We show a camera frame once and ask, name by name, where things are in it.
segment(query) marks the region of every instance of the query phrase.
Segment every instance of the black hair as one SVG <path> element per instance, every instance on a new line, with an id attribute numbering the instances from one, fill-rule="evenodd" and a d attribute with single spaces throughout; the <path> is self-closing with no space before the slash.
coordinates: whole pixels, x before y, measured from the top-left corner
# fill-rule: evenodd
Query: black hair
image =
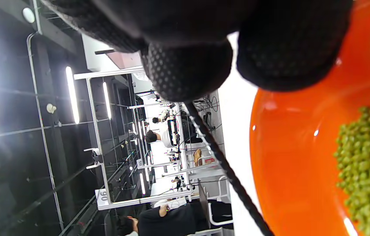
<path id="1" fill-rule="evenodd" d="M 152 142 L 156 142 L 156 141 L 157 141 L 157 135 L 151 130 L 147 131 L 147 133 L 146 133 L 146 142 L 147 143 L 152 143 Z"/>
<path id="2" fill-rule="evenodd" d="M 127 217 L 120 217 L 117 222 L 118 234 L 125 236 L 134 231 L 134 221 Z"/>

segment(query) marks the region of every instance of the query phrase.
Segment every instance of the white shirt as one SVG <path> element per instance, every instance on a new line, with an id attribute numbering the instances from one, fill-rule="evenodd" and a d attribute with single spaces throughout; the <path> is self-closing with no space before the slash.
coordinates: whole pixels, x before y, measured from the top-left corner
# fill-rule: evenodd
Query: white shirt
<path id="1" fill-rule="evenodd" d="M 160 139 L 161 139 L 161 141 L 163 142 L 163 145 L 166 148 L 173 148 L 173 145 L 170 142 L 171 139 L 170 139 L 170 135 L 169 135 L 169 130 L 165 130 L 162 133 L 160 133 Z"/>
<path id="2" fill-rule="evenodd" d="M 163 145 L 166 148 L 173 148 L 173 145 L 170 143 L 169 129 L 167 127 L 167 121 L 163 122 L 160 125 L 160 140 L 163 142 Z"/>

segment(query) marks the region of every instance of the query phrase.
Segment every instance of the black shirt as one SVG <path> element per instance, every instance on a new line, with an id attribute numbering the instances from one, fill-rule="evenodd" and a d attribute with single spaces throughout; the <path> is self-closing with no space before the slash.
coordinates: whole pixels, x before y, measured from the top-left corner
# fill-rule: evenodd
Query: black shirt
<path id="1" fill-rule="evenodd" d="M 143 211 L 138 216 L 139 236 L 186 236 L 194 234 L 196 225 L 190 204 L 170 210 L 160 217 L 160 207 Z"/>

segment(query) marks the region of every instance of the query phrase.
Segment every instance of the hand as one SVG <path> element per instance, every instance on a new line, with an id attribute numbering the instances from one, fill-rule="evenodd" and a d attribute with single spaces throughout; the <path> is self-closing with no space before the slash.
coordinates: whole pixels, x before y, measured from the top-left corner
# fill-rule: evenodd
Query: hand
<path id="1" fill-rule="evenodd" d="M 167 212 L 169 211 L 169 206 L 168 205 L 163 205 L 163 206 L 160 206 L 160 209 L 159 209 L 159 215 L 160 217 L 164 217 L 166 216 Z"/>

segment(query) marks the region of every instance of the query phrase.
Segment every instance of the black glove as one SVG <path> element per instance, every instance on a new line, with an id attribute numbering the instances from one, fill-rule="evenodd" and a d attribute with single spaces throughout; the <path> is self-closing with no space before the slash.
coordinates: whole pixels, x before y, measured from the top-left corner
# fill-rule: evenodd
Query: black glove
<path id="1" fill-rule="evenodd" d="M 140 51 L 166 100 L 221 86 L 232 64 L 262 89 L 294 91 L 323 79 L 347 32 L 353 0 L 43 0 L 61 18 L 119 52 Z"/>

